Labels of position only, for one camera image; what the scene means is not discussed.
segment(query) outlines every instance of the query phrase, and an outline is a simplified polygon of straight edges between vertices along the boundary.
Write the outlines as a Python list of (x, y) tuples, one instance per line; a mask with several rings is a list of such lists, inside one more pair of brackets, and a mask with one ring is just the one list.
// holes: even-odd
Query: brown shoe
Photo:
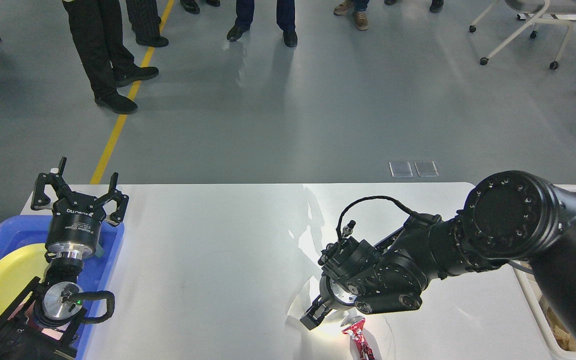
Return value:
[(365, 11), (355, 11), (352, 13), (352, 17), (354, 18), (354, 26), (357, 30), (368, 30), (368, 18), (366, 17)]
[(343, 2), (337, 5), (332, 11), (335, 15), (342, 16), (348, 13), (348, 10), (355, 8), (355, 2), (351, 0), (343, 0)]

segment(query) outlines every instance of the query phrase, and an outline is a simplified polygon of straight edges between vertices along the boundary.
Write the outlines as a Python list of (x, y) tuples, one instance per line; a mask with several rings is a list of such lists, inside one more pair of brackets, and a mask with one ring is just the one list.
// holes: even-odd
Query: black cable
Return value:
[(401, 209), (402, 212), (405, 212), (409, 216), (417, 219), (418, 221), (423, 221), (424, 223), (429, 224), (429, 225), (436, 224), (436, 221), (432, 221), (430, 219), (424, 218), (418, 212), (407, 208), (406, 205), (404, 205), (401, 201), (397, 200), (396, 198), (392, 198), (390, 196), (378, 194), (375, 196), (362, 197), (359, 200), (353, 201), (352, 203), (350, 203), (350, 205), (346, 206), (345, 209), (343, 209), (343, 211), (339, 215), (339, 221), (336, 224), (336, 237), (337, 237), (337, 239), (341, 239), (341, 223), (344, 219), (344, 215), (348, 212), (348, 210), (350, 210), (350, 208), (354, 207), (355, 205), (357, 205), (361, 202), (368, 201), (368, 200), (375, 200), (375, 199), (387, 200), (387, 201), (394, 203), (394, 205), (396, 205), (399, 209)]
[(508, 265), (512, 266), (513, 268), (517, 269), (518, 271), (522, 271), (522, 272), (525, 272), (525, 273), (530, 274), (530, 275), (535, 275), (535, 272), (533, 271), (533, 269), (527, 268), (524, 265), (519, 264), (519, 262), (510, 260), (510, 261), (508, 261)]

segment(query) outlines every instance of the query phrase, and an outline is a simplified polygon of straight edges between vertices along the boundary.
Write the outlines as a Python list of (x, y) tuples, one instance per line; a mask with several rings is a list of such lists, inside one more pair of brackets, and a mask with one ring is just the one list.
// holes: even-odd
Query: white table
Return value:
[[(107, 190), (71, 187), (95, 196)], [(340, 212), (356, 199), (387, 195), (447, 220), (472, 188), (464, 182), (122, 185), (130, 203), (108, 288), (116, 310), (94, 325), (84, 358), (356, 359), (338, 323), (308, 331), (298, 320)], [(29, 204), (22, 214), (37, 214)], [(354, 237), (375, 244), (406, 218), (390, 202), (373, 200), (352, 208), (343, 223), (354, 219)], [(377, 359), (552, 358), (507, 265), (433, 280), (422, 299), (420, 310), (366, 317)]]

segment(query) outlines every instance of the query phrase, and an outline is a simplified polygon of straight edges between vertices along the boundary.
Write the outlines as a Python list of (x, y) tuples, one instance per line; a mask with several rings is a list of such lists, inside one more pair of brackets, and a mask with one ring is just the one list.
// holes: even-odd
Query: yellow floor line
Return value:
[[(164, 25), (166, 25), (166, 21), (168, 20), (170, 11), (172, 10), (173, 5), (175, 4), (175, 0), (168, 0), (166, 9), (161, 16), (161, 23), (159, 25), (159, 32), (163, 32)], [(151, 59), (153, 58), (153, 53), (155, 52), (154, 47), (149, 47), (146, 50), (146, 55), (144, 55), (143, 60), (141, 61), (141, 68), (148, 66), (151, 63)], [(128, 99), (135, 100), (137, 96), (137, 91), (139, 91), (139, 86), (142, 84), (141, 81), (133, 82), (132, 86), (130, 87), (130, 91), (128, 92)], [(119, 135), (122, 133), (122, 129), (124, 128), (124, 124), (126, 123), (126, 118), (128, 115), (119, 115), (117, 117), (117, 121), (114, 123), (114, 128), (112, 128), (112, 132), (110, 133), (110, 137), (108, 138), (108, 142), (105, 144), (105, 148), (103, 149), (103, 153), (101, 153), (101, 157), (99, 158), (99, 162), (96, 164), (96, 168), (94, 169), (94, 173), (92, 178), (90, 179), (90, 184), (96, 185), (101, 182), (101, 178), (104, 175), (104, 171), (106, 171), (106, 166), (108, 166), (108, 162), (110, 161), (110, 155), (112, 155), (113, 150), (115, 150), (115, 145), (117, 144), (117, 140), (119, 139)]]

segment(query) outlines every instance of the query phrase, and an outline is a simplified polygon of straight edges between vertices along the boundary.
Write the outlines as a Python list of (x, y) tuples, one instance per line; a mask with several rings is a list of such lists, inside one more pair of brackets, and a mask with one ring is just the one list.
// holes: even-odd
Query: black pants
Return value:
[(119, 0), (62, 3), (94, 96), (103, 98), (115, 93), (115, 73), (126, 75), (136, 66), (135, 57), (124, 47)]
[(161, 36), (157, 0), (126, 0), (126, 10), (138, 39), (148, 41)]
[[(255, 0), (237, 0), (235, 25), (248, 30), (255, 13)], [(277, 0), (277, 25), (284, 32), (295, 30), (295, 0)]]

